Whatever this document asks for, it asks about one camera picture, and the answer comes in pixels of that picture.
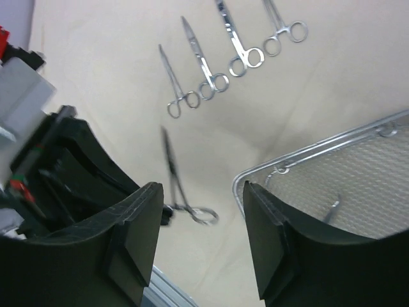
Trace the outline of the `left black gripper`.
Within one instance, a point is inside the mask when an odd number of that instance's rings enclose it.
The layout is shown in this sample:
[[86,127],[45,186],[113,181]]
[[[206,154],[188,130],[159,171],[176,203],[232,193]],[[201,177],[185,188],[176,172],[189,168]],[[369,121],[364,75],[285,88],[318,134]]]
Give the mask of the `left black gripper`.
[[23,209],[1,209],[1,235],[16,233],[23,225],[28,237],[46,236],[140,188],[76,115],[73,106],[62,106],[49,116],[44,134],[27,142],[8,182],[8,192]]

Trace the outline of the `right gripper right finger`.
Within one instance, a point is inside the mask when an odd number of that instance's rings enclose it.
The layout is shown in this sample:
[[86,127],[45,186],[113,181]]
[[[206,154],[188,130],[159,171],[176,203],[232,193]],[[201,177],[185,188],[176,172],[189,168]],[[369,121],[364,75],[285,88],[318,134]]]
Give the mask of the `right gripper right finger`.
[[243,188],[259,298],[267,306],[407,306],[408,232],[370,239],[326,224],[258,184]]

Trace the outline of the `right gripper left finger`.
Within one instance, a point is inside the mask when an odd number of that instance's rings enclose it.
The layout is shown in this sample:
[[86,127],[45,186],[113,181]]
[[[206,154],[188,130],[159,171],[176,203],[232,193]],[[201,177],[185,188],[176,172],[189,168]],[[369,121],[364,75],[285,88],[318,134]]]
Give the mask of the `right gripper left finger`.
[[150,182],[45,237],[1,237],[2,306],[139,306],[150,284],[164,205]]

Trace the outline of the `steel tweezers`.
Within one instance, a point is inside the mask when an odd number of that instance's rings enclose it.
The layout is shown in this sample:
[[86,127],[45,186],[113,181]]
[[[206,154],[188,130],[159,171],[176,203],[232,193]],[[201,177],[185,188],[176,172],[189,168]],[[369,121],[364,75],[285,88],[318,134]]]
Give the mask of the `steel tweezers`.
[[341,208],[342,196],[340,193],[337,194],[336,201],[330,206],[329,211],[323,219],[325,224],[329,224],[332,218],[336,215],[337,211]]

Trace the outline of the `steel straight hemostat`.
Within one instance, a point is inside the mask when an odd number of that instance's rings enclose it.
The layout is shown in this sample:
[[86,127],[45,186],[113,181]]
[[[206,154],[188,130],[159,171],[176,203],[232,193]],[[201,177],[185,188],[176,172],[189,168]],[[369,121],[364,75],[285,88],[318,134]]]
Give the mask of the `steel straight hemostat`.
[[[191,207],[188,203],[185,191],[181,184],[180,176],[178,174],[178,168],[176,165],[176,159],[174,156],[173,148],[168,131],[165,127],[161,126],[162,144],[164,147],[164,153],[167,161],[167,167],[169,170],[169,183],[170,183],[170,195],[172,210],[187,212],[190,217],[198,224],[205,226],[213,226],[219,222],[219,215],[216,211],[205,207]],[[177,204],[176,190],[180,192],[182,198],[182,205]]]

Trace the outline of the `wire mesh instrument tray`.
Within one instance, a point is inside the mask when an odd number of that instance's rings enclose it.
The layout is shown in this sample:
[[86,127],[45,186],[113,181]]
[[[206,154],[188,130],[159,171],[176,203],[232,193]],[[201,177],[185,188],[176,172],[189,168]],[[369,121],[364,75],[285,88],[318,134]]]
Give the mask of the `wire mesh instrument tray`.
[[374,239],[402,232],[408,228],[408,111],[239,173],[232,186],[238,206],[246,182],[320,221],[340,193],[330,225]]

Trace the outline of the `beige wrapping cloth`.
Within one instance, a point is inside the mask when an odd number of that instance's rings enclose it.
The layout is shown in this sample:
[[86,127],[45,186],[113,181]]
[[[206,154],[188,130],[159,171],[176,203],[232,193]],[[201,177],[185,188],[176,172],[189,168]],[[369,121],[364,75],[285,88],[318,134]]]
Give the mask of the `beige wrapping cloth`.
[[203,73],[182,26],[192,27],[213,73],[235,49],[213,1],[37,1],[30,39],[56,87],[47,105],[77,108],[112,159],[138,184],[169,186],[166,127],[192,206],[220,221],[179,212],[160,230],[155,265],[200,306],[261,306],[247,229],[232,193],[235,176],[338,132],[408,107],[407,1],[276,1],[284,22],[309,34],[280,36],[266,57],[198,109],[167,113],[174,99],[164,51],[184,91]]

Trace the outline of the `steel curved hemostat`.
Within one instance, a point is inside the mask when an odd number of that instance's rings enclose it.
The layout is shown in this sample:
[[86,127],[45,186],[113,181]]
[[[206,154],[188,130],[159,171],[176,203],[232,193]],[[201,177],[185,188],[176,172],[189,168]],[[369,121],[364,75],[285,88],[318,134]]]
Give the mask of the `steel curved hemostat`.
[[188,91],[185,93],[182,90],[161,44],[158,45],[158,50],[175,96],[174,100],[167,104],[167,112],[172,118],[178,119],[181,116],[180,104],[182,101],[184,101],[190,109],[197,109],[201,104],[201,98],[196,91]]

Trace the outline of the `steel ring-handled clamp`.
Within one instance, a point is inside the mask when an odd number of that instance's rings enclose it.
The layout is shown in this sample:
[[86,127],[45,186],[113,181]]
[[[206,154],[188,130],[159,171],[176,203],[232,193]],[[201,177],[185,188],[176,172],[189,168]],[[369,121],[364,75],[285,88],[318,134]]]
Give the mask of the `steel ring-handled clamp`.
[[[229,88],[229,78],[224,73],[219,72],[213,74],[211,72],[199,41],[184,16],[181,16],[181,22],[192,52],[194,53],[205,78],[205,80],[198,86],[199,96],[205,101],[211,100],[216,93],[225,92]],[[221,88],[217,87],[217,79],[219,78],[224,81],[224,85]]]

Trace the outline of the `steel scissors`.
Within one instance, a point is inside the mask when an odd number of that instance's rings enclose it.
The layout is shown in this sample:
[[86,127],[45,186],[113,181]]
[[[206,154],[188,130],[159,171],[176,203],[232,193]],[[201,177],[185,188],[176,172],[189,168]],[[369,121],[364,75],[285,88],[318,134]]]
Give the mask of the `steel scissors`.
[[[217,11],[220,14],[224,27],[228,33],[228,36],[233,44],[233,47],[236,51],[236,56],[230,60],[228,64],[228,69],[229,73],[233,77],[242,77],[246,74],[248,68],[258,68],[260,67],[264,60],[265,60],[265,55],[263,51],[258,48],[258,47],[251,47],[249,49],[245,49],[242,41],[238,35],[237,28],[235,26],[235,23],[233,22],[233,19],[231,17],[231,14],[225,4],[224,1],[222,0],[215,0],[215,5],[217,7]],[[250,62],[250,55],[251,52],[257,52],[259,56],[259,61],[256,64],[252,64]],[[242,70],[241,72],[235,72],[234,71],[234,65],[235,62],[239,61],[242,64]]]

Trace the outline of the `steel ring-handled forceps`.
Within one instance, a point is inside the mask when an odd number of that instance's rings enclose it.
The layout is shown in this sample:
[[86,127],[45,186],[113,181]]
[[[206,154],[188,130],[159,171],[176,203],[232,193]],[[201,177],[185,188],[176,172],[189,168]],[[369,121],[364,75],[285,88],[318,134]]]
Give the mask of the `steel ring-handled forceps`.
[[[292,23],[285,23],[281,14],[279,13],[274,1],[263,1],[268,18],[274,26],[274,32],[271,36],[266,38],[263,42],[263,50],[270,57],[278,56],[282,50],[281,41],[279,37],[285,34],[289,40],[293,43],[303,42],[309,33],[307,24],[304,21],[296,20]],[[300,26],[303,32],[303,35],[300,38],[297,38],[293,34],[293,29]]]

